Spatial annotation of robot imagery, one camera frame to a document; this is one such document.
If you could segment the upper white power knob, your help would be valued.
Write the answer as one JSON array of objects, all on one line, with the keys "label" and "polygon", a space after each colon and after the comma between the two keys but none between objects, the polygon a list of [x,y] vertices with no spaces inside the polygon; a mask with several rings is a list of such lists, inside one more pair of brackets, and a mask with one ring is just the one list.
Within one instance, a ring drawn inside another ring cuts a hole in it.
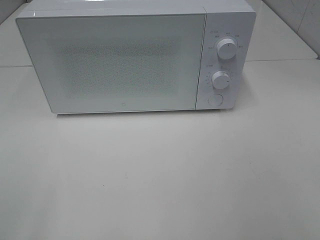
[{"label": "upper white power knob", "polygon": [[230,60],[237,53],[238,44],[232,37],[224,37],[216,44],[217,55],[222,60]]}]

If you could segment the white microwave door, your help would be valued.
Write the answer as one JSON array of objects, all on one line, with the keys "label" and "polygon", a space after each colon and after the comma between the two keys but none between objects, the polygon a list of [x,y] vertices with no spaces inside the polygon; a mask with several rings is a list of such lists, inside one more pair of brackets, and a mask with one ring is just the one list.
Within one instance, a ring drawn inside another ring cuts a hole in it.
[{"label": "white microwave door", "polygon": [[192,110],[204,14],[18,18],[55,114]]}]

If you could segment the white microwave oven body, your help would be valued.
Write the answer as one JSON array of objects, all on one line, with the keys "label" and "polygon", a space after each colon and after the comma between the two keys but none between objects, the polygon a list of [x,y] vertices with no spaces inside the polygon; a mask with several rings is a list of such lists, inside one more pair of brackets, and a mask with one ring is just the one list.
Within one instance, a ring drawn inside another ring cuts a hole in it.
[{"label": "white microwave oven body", "polygon": [[[107,113],[231,109],[235,105],[240,88],[256,20],[256,12],[244,0],[34,0],[17,16],[15,22],[17,24],[18,18],[195,14],[205,16],[195,108]],[[237,42],[236,55],[229,60],[223,60],[217,54],[217,42],[225,37],[231,37]],[[212,85],[212,75],[218,71],[227,72],[231,78],[229,86],[224,89],[216,89]],[[208,104],[208,98],[213,94],[223,96],[220,106]]]}]

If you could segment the round white door button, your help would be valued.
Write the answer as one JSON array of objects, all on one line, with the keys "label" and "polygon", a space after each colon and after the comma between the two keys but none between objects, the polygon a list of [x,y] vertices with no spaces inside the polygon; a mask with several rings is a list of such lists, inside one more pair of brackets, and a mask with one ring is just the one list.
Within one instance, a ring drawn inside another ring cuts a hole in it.
[{"label": "round white door button", "polygon": [[224,101],[224,97],[221,94],[213,94],[208,98],[208,104],[211,106],[220,106]]}]

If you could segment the white timer knob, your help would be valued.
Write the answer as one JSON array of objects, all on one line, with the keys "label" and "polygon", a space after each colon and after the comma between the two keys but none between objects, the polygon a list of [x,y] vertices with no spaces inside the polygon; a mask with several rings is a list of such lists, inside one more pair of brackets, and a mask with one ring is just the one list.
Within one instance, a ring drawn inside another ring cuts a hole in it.
[{"label": "white timer knob", "polygon": [[230,75],[225,71],[217,71],[211,76],[211,82],[215,89],[222,90],[229,86]]}]

